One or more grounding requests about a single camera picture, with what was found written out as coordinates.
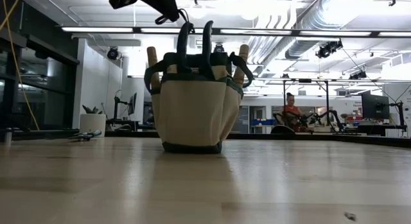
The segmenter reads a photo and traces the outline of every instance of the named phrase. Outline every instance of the tool bag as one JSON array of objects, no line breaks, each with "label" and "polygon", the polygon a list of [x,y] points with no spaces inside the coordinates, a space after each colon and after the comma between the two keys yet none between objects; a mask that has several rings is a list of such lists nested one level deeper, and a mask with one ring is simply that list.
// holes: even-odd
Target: tool bag
[{"label": "tool bag", "polygon": [[[149,67],[144,83],[152,95],[155,128],[165,151],[220,153],[222,141],[230,133],[238,115],[243,89],[251,84],[246,61],[231,53],[211,53],[211,26],[203,32],[202,54],[187,55],[188,35],[193,25],[186,22],[176,53],[166,53],[162,61]],[[248,78],[238,85],[231,74],[232,63]],[[152,89],[154,73],[162,72],[161,86]]]}]

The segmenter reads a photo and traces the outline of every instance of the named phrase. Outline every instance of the white cylinder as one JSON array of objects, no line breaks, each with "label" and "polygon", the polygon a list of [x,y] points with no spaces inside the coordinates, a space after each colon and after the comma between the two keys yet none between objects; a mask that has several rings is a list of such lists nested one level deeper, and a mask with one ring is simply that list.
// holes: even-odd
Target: white cylinder
[{"label": "white cylinder", "polygon": [[105,120],[104,114],[81,114],[80,115],[80,132],[95,132],[101,131],[99,137],[105,135]]}]

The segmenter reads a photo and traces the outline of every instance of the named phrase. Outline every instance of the ceiling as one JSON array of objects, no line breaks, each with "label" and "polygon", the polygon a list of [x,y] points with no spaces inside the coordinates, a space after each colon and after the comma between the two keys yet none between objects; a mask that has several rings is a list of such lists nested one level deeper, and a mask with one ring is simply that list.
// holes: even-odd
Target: ceiling
[{"label": "ceiling", "polygon": [[[141,2],[113,10],[108,0],[25,1],[63,26],[156,26],[154,20],[160,16],[154,9]],[[185,8],[189,12],[191,22],[196,27],[202,27],[212,19],[214,27],[217,28],[291,28],[297,17],[314,0],[293,0],[293,3],[288,4],[276,0],[201,0],[199,1],[201,8],[193,6],[193,0],[176,1],[180,8]],[[343,0],[327,8],[326,16],[330,21],[340,21],[346,16],[347,21],[340,28],[343,30],[410,30],[411,0],[397,0],[394,6],[388,6],[389,3],[390,0]],[[250,20],[256,11],[259,11],[259,16]],[[181,27],[182,23],[183,20],[179,20],[174,23],[166,22],[162,26]],[[176,36],[104,34],[93,37],[89,35],[84,38],[89,39],[89,44],[98,46],[101,52],[106,51],[112,41],[128,40],[128,46],[119,48],[126,55],[137,49],[156,46],[161,56],[175,49]],[[411,39],[342,39],[347,53],[339,50],[329,58],[319,60],[315,56],[319,45],[322,44],[319,42],[307,50],[298,61],[285,60],[284,53],[280,53],[266,62],[269,54],[277,48],[276,44],[281,43],[281,39],[267,38],[258,42],[258,45],[252,45],[253,39],[250,36],[214,36],[212,41],[222,42],[227,52],[238,51],[241,44],[248,43],[254,52],[252,57],[256,61],[253,63],[264,66],[261,75],[270,73],[270,77],[276,78],[284,72],[296,77],[347,78],[349,73],[355,70],[356,65],[366,65],[369,75],[377,78],[382,70],[382,64],[394,56],[411,51]],[[268,42],[273,45],[268,46],[270,48],[266,50],[261,50],[261,47]],[[192,51],[198,51],[196,47],[192,48]]]}]

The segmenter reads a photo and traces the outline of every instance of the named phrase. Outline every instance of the ductwork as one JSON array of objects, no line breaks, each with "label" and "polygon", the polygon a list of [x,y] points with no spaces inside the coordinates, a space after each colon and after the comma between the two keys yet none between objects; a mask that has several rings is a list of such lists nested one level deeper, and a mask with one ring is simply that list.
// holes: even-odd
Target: ductwork
[{"label": "ductwork", "polygon": [[[341,0],[318,0],[313,8],[295,25],[295,28],[302,30],[341,29],[358,15],[355,11],[347,10],[344,6],[345,4]],[[286,51],[281,58],[296,60],[318,43],[316,40],[297,40],[294,37],[285,37],[263,64],[267,66],[284,50]]]}]

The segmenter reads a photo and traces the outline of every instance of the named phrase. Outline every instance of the person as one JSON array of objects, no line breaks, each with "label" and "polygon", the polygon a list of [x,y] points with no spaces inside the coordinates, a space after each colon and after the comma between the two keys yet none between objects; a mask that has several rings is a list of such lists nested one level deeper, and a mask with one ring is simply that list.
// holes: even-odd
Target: person
[{"label": "person", "polygon": [[[298,107],[294,106],[294,103],[295,103],[294,95],[287,92],[287,105],[285,106],[285,108],[282,109],[281,114],[283,114],[283,111],[285,109],[286,112],[292,112],[293,114],[297,116],[302,116],[303,113]],[[286,116],[288,118],[287,121],[290,123],[287,125],[296,132],[300,131],[301,127],[298,125],[298,119],[294,115],[289,114],[289,113],[286,113]]]}]

